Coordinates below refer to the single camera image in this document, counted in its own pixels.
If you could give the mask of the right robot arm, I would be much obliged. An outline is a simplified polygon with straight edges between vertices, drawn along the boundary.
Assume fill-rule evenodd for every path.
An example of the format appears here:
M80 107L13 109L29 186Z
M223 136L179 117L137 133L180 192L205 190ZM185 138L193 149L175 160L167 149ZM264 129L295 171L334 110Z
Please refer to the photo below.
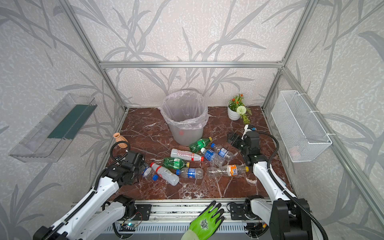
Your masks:
M266 190L269 200L250 199L246 202L252 216L259 217L270 229L274 240L312 240L319 232L320 240L327 240L328 234L320 222L311 214L305 199L299 199L285 185L273 170L272 161L280 148L278 140L268 134L276 145L269 158L261 153L260 136L253 126L246 126L242 135L228 133L227 142L238 149L246 166Z

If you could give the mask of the clear bottle orange label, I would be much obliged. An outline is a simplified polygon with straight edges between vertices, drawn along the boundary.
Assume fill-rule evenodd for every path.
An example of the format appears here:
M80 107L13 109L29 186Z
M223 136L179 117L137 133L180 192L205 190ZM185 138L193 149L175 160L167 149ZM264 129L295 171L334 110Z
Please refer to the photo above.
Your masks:
M240 177L246 175L250 171L247 166L241 165L225 165L221 167L208 167L207 176L210 178L225 177Z

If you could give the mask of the clear pepsi bottle blue cap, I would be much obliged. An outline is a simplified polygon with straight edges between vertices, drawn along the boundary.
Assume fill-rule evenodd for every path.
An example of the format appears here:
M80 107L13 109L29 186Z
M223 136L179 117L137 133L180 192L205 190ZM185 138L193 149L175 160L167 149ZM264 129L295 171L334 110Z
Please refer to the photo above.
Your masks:
M201 168L182 168L176 170L176 174L185 179L203 179L204 171Z

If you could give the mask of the white bottle red cap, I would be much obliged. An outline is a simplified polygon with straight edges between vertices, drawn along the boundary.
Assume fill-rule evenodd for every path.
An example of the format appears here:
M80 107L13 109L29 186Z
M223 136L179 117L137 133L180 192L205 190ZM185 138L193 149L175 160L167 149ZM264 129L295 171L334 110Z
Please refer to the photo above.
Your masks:
M150 167L157 173L157 175L159 175L172 186L176 186L179 183L180 178L176 174L172 173L169 169L156 163L151 163Z

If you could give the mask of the clear bottle large blue label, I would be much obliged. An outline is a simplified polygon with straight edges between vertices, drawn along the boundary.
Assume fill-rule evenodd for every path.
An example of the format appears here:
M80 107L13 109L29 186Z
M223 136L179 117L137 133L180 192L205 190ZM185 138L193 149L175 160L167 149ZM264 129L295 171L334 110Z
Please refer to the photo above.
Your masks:
M220 157L211 149L201 148L201 153L203 154L205 160L211 163L213 167L221 167L226 164L226 160Z

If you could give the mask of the clear bottle red white label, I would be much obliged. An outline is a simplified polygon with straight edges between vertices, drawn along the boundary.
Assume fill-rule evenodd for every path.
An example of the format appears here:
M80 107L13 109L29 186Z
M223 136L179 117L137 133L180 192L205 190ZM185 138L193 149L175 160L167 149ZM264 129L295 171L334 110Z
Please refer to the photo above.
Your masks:
M172 149L171 151L172 158L179 158L190 162L203 162L204 157L199 154L195 154L189 151Z

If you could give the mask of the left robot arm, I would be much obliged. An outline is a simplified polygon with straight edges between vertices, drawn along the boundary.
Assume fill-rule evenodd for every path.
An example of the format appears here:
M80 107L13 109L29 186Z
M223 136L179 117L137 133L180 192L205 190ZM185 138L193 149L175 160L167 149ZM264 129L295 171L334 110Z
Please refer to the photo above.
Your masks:
M97 211L121 187L139 180L145 166L140 153L126 151L98 175L94 187L63 217L50 227L40 227L35 240L94 240L119 220L130 220L137 213L134 199L119 195L101 213Z

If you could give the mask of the small crushed blue cap bottle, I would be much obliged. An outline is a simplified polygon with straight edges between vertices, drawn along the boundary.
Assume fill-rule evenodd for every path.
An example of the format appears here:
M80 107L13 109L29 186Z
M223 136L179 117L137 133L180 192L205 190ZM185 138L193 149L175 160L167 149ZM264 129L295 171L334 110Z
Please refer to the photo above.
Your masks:
M142 176L146 180L157 181L159 179L159 176L151 167L145 168L144 171L142 172Z

